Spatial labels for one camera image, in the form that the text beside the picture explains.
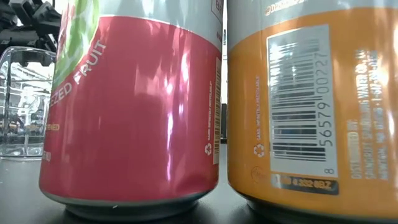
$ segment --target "aluminum can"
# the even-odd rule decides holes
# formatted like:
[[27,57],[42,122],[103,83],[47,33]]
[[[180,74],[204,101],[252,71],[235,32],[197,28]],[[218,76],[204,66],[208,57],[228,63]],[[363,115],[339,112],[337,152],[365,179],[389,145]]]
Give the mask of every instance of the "aluminum can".
[[398,1],[229,0],[228,27],[232,187],[284,223],[398,220]]
[[143,221],[215,188],[222,7],[69,1],[40,172],[47,197],[85,218]]

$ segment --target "barcode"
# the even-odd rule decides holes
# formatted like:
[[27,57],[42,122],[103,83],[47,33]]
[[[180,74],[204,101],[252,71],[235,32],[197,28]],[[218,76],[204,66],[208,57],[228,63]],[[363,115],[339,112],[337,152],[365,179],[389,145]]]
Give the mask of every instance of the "barcode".
[[328,26],[267,39],[271,170],[337,177]]
[[216,97],[214,120],[214,153],[213,164],[218,164],[220,159],[220,134],[221,134],[221,60],[216,58]]

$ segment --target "dark table surface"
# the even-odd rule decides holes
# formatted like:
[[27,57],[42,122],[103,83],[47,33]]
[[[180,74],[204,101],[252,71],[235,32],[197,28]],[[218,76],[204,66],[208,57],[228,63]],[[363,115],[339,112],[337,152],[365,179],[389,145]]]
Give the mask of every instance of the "dark table surface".
[[[255,214],[245,199],[229,185],[226,176],[226,145],[221,147],[218,186],[199,204],[181,215],[146,223],[252,224],[270,223]],[[0,159],[0,224],[96,223],[75,217],[65,206],[53,202],[39,190],[40,161]]]

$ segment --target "orange can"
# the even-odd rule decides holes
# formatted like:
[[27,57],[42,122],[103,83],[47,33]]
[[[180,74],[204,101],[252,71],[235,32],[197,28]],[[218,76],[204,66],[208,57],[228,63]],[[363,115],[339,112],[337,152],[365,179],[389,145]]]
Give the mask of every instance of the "orange can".
[[228,0],[228,28],[231,186],[286,222],[398,220],[398,1]]

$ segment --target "clear plastic pitcher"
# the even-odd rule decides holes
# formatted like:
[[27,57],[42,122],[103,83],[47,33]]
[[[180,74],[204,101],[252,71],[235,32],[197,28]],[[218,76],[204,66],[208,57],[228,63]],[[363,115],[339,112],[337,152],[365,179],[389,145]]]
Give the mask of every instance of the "clear plastic pitcher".
[[0,157],[38,158],[49,110],[55,53],[9,47],[0,59]]

